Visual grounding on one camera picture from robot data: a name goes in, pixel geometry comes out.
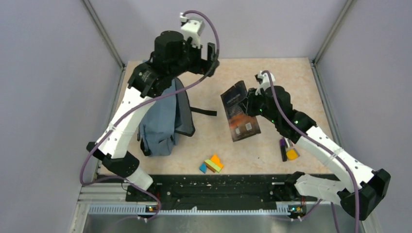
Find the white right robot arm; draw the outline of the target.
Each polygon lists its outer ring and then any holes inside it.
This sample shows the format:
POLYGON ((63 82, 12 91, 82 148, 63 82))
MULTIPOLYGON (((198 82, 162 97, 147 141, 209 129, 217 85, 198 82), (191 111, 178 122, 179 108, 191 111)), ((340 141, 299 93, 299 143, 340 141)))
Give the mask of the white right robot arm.
POLYGON ((319 178, 304 172, 293 173, 285 182, 285 194, 291 200, 301 196, 323 199, 341 206, 346 213, 366 220, 385 198, 391 175, 374 170, 352 157, 330 139, 307 114, 293 108, 290 94, 275 86, 255 94, 250 88, 238 106, 248 116, 262 116, 275 125, 281 136, 308 151, 326 166, 336 180, 319 178))

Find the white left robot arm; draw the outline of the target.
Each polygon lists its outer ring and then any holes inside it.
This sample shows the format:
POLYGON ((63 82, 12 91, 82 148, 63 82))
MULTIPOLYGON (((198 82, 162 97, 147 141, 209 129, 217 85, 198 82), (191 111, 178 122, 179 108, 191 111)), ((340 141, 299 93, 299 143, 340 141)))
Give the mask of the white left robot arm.
POLYGON ((86 147, 88 158, 100 160, 115 179, 123 179, 134 186, 143 200, 153 199, 156 188, 152 185, 152 177, 141 168, 139 159, 128 151, 129 143, 157 101, 198 85, 206 77, 211 77, 219 66, 220 40, 217 32, 214 32, 215 42, 207 44, 207 59, 202 58, 203 46, 196 45, 199 37, 199 33, 184 36, 177 31, 163 31, 157 36, 148 61, 134 68, 121 104, 103 135, 86 147), (165 94, 174 79, 186 72, 200 74, 201 78, 165 94))

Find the yellow grey sharpener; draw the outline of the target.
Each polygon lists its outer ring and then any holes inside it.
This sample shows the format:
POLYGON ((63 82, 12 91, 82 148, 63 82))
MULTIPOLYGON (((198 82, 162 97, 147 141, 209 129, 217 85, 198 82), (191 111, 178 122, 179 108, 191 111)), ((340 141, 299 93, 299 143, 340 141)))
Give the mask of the yellow grey sharpener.
POLYGON ((299 158, 299 156, 300 156, 300 154, 298 153, 298 151, 295 148, 289 149, 289 150, 286 151, 286 157, 290 161, 299 158))

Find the blue eraser wedge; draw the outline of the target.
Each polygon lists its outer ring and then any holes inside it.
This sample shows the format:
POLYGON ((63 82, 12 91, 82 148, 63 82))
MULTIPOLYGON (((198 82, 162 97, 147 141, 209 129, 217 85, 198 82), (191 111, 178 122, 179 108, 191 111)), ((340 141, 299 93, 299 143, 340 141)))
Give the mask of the blue eraser wedge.
POLYGON ((202 173, 206 174, 206 172, 207 172, 207 165, 206 165, 205 163, 202 163, 202 164, 199 166, 199 170, 200 170, 202 173))

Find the aluminium frame rail left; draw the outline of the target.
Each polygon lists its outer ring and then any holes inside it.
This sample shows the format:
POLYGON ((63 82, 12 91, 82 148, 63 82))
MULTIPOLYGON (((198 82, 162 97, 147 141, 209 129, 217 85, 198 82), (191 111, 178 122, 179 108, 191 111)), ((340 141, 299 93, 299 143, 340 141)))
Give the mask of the aluminium frame rail left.
POLYGON ((90 0, 80 0, 80 2, 85 7, 92 23, 94 24, 100 38, 102 39, 103 43, 105 44, 106 48, 108 49, 110 55, 115 60, 116 64, 121 68, 125 68, 125 63, 121 59, 119 52, 115 48, 113 41, 111 40, 106 28, 104 27, 102 21, 100 20, 92 2, 90 0))

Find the blue student backpack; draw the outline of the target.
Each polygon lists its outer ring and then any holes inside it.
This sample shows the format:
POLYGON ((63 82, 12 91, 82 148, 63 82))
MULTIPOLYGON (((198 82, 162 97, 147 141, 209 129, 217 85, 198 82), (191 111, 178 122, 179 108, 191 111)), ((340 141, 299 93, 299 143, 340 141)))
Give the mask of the blue student backpack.
POLYGON ((191 137, 196 129, 193 113, 215 117, 217 111, 190 105, 186 91, 158 100, 145 114, 138 128, 137 140, 145 156, 168 156, 180 135, 191 137))

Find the aluminium frame rail right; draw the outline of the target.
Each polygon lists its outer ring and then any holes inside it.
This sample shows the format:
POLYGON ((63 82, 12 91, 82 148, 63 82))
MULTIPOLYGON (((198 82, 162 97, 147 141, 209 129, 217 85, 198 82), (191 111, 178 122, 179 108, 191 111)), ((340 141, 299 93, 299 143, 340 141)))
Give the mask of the aluminium frame rail right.
POLYGON ((332 24, 332 27, 330 28, 327 36, 325 37, 321 47, 319 48, 318 52, 316 53, 316 56, 312 60, 313 66, 317 66, 319 62, 322 60, 325 52, 327 51, 330 43, 332 42, 333 38, 335 37, 336 33, 340 29, 341 25, 343 24, 347 14, 351 10, 351 8, 355 5, 357 0, 347 0, 341 9, 340 13, 338 14, 336 20, 332 24))

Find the purple cap black marker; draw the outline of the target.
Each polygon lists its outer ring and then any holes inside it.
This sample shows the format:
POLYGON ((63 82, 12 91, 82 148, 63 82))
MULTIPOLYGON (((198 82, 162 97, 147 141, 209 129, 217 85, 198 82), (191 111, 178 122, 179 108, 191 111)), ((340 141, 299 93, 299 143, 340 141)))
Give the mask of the purple cap black marker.
POLYGON ((286 154, 286 143, 285 143, 284 138, 281 138, 279 140, 279 145, 280 145, 280 150, 281 150, 282 161, 286 162, 288 159, 287 159, 287 154, 286 154))

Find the green brown eraser block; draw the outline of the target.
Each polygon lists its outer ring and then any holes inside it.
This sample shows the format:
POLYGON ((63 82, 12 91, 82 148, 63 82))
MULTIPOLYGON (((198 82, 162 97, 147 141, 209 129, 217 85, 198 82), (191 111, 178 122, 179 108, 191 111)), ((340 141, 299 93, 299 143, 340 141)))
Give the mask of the green brown eraser block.
POLYGON ((220 173, 220 171, 221 171, 221 167, 219 167, 218 165, 216 165, 213 161, 211 161, 211 160, 205 160, 204 161, 204 164, 206 165, 206 167, 209 169, 209 170, 211 170, 212 172, 214 172, 214 173, 220 173))

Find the aluminium frame rail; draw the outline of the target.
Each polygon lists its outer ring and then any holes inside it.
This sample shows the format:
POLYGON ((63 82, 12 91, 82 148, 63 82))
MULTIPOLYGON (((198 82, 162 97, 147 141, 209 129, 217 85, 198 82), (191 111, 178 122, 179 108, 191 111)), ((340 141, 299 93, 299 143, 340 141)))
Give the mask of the aluminium frame rail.
POLYGON ((115 48, 113 41, 111 40, 106 28, 104 27, 102 21, 100 20, 92 2, 90 0, 80 0, 80 2, 85 7, 92 23, 94 24, 100 38, 102 39, 103 43, 105 44, 106 48, 108 49, 110 55, 115 60, 116 64, 121 68, 125 68, 125 63, 121 59, 119 52, 115 48))
POLYGON ((333 38, 335 37, 336 33, 340 29, 341 25, 343 24, 347 14, 351 10, 351 8, 355 5, 357 0, 347 0, 341 9, 340 13, 338 14, 336 20, 332 24, 332 27, 330 28, 327 36, 325 37, 321 47, 319 48, 318 52, 316 53, 316 56, 312 60, 313 66, 317 66, 319 62, 322 60, 325 52, 327 51, 330 43, 332 42, 333 38))

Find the orange eraser block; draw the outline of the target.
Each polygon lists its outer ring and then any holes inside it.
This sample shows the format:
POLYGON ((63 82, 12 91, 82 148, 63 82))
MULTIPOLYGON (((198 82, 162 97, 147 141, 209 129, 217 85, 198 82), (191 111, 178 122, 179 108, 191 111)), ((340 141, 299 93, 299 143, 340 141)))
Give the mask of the orange eraser block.
POLYGON ((219 168, 223 168, 223 164, 221 163, 220 158, 217 156, 217 154, 214 154, 210 160, 219 168))

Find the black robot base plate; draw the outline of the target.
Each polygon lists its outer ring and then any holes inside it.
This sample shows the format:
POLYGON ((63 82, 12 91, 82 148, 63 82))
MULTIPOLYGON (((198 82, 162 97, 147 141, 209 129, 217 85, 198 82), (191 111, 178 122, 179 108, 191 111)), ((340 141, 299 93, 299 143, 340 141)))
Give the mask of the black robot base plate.
POLYGON ((316 201, 292 194, 285 185, 290 174, 254 175, 152 175, 153 184, 144 194, 127 188, 127 202, 161 202, 162 211, 275 210, 282 201, 316 201))

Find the dark brown bottom book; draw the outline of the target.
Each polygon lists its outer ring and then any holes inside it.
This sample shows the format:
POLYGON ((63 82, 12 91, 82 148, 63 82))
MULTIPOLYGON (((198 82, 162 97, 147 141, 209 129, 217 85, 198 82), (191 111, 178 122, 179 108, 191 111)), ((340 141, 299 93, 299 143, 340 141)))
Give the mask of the dark brown bottom book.
POLYGON ((221 94, 233 142, 261 133, 257 118, 246 115, 241 108, 241 102, 246 99, 247 93, 244 81, 238 81, 221 94))

